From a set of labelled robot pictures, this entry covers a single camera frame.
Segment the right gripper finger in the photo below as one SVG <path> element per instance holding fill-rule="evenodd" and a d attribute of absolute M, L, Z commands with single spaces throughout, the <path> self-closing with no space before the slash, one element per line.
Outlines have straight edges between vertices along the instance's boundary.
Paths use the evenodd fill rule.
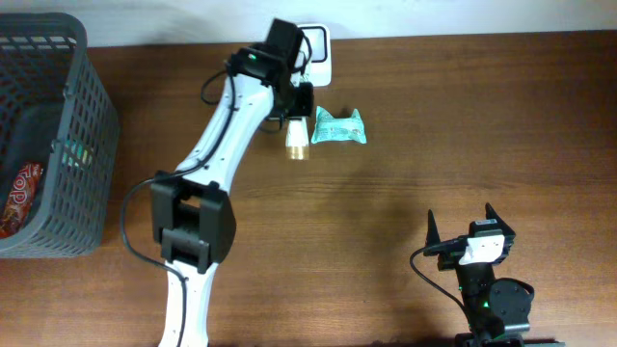
<path fill-rule="evenodd" d="M 502 230 L 506 239 L 514 239 L 516 237 L 516 232 L 497 215 L 496 211 L 488 202 L 485 204 L 485 213 L 487 220 L 496 220 L 498 228 Z"/>
<path fill-rule="evenodd" d="M 434 213 L 431 209 L 428 210 L 427 215 L 427 234 L 425 239 L 425 246 L 431 247 L 441 243 L 437 223 Z"/>

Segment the white cream tube gold cap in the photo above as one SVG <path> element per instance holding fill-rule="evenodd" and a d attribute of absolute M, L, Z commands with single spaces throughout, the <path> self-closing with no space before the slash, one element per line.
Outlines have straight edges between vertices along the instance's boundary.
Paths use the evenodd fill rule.
<path fill-rule="evenodd" d="M 287 157 L 291 160 L 309 159 L 309 133 L 305 117 L 288 122 L 285 148 Z"/>

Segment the mint green snack packet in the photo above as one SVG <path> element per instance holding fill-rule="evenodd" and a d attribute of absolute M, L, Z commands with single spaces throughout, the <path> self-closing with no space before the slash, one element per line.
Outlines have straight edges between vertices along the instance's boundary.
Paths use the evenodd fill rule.
<path fill-rule="evenodd" d="M 316 107 L 315 126 L 311 142 L 316 145 L 323 142 L 353 141 L 367 143 L 364 123 L 358 109 L 354 109 L 348 118 L 335 118 L 325 108 Z"/>

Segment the red chocolate bar wrapper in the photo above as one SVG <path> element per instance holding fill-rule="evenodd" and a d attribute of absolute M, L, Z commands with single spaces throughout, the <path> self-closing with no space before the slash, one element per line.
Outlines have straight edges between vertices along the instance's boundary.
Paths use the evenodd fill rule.
<path fill-rule="evenodd" d="M 43 165 L 26 162 L 13 180 L 1 215 L 1 238 L 17 234 L 25 224 L 43 175 Z"/>

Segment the small teal tissue pack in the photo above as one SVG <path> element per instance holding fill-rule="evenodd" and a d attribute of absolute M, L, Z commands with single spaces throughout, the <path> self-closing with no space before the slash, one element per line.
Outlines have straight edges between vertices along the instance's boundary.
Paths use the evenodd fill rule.
<path fill-rule="evenodd" d="M 62 164 L 66 167 L 85 170 L 93 162 L 92 154 L 76 140 L 66 140 L 62 155 Z"/>

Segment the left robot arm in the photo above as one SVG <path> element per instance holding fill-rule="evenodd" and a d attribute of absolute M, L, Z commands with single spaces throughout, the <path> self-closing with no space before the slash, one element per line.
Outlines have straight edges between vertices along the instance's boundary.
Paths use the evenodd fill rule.
<path fill-rule="evenodd" d="M 274 19 L 263 42 L 226 61 L 212 119 L 172 173 L 150 185 L 153 238 L 168 273 L 163 346 L 206 346 L 213 280 L 236 232 L 229 192 L 237 168 L 266 121 L 287 131 L 287 150 L 305 158 L 313 86 L 308 26 Z"/>

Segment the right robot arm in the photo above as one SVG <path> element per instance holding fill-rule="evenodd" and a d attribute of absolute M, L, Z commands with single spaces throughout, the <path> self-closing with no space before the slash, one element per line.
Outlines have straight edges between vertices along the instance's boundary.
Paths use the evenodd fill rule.
<path fill-rule="evenodd" d="M 510 254 L 516 232 L 485 205 L 485 218 L 469 224 L 469 231 L 442 240 L 434 213 L 428 212 L 424 256 L 438 259 L 438 270 L 456 273 L 461 297 L 456 303 L 469 330 L 457 334 L 456 346 L 561 346 L 554 339 L 524 339 L 530 330 L 533 286 L 511 278 L 497 278 L 494 268 Z"/>

